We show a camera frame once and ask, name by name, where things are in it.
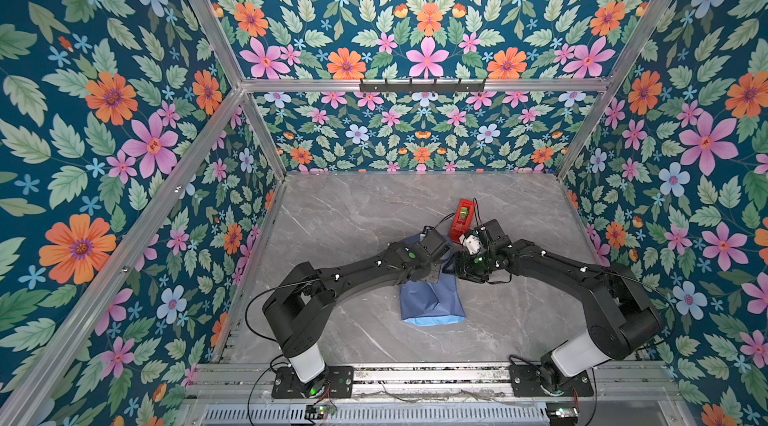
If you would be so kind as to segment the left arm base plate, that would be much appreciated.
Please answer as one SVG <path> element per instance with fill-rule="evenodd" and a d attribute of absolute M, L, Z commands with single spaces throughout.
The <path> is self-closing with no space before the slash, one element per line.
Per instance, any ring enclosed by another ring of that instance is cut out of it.
<path fill-rule="evenodd" d="M 348 399 L 352 396 L 355 369 L 352 366 L 327 366 L 308 383 L 300 381 L 292 367 L 277 370 L 271 397 L 273 399 Z"/>

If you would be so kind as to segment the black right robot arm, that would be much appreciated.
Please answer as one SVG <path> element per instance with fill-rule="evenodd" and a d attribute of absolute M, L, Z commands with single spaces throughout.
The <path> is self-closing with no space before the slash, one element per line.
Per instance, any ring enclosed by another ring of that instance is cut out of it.
<path fill-rule="evenodd" d="M 580 302 L 585 331 L 545 353 L 534 373 L 550 395 L 595 366 L 625 359 L 662 330 L 648 292 L 628 268 L 577 261 L 526 239 L 513 241 L 496 220 L 464 235 L 443 271 L 478 284 L 489 284 L 493 273 L 505 271 L 541 281 Z"/>

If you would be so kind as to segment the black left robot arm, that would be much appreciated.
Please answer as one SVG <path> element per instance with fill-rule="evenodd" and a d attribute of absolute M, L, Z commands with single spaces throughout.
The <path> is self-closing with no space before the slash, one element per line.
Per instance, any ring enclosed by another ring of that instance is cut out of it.
<path fill-rule="evenodd" d="M 327 375 L 318 342 L 337 306 L 384 287 L 435 283 L 450 252 L 450 241 L 429 229 L 347 265 L 316 269 L 303 262 L 295 266 L 273 289 L 262 312 L 300 383 L 313 387 Z"/>

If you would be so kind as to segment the light blue wrapping paper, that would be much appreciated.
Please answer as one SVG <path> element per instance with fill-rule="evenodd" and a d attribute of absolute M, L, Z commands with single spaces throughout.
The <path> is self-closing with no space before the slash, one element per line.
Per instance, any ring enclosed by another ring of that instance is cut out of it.
<path fill-rule="evenodd" d="M 405 323 L 418 327 L 446 326 L 466 320 L 454 275 L 442 268 L 452 264 L 453 252 L 441 257 L 437 283 L 408 281 L 400 288 L 400 314 Z"/>

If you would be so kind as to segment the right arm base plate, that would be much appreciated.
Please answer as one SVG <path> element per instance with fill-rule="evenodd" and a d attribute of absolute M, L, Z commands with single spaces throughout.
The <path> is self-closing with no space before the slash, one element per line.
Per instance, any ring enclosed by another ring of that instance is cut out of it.
<path fill-rule="evenodd" d="M 551 365 L 511 364 L 510 383 L 517 397 L 593 397 L 594 387 L 587 372 L 568 377 Z"/>

